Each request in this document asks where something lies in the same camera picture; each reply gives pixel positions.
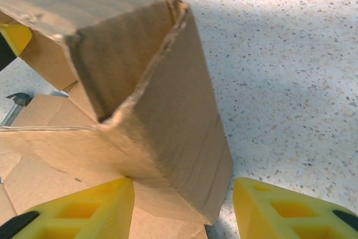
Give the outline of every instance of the white speckled surface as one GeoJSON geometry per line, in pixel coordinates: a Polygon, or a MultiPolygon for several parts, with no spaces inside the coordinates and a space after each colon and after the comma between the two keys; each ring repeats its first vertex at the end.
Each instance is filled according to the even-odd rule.
{"type": "MultiPolygon", "coordinates": [[[[234,176],[358,213],[358,0],[185,1],[197,19],[234,176]]],[[[30,74],[25,86],[37,90],[38,78],[22,70],[30,74]]],[[[0,95],[17,90],[17,79],[2,81],[0,95]]],[[[3,109],[0,103],[0,115],[3,109]]],[[[231,196],[211,238],[238,238],[231,196]]]]}

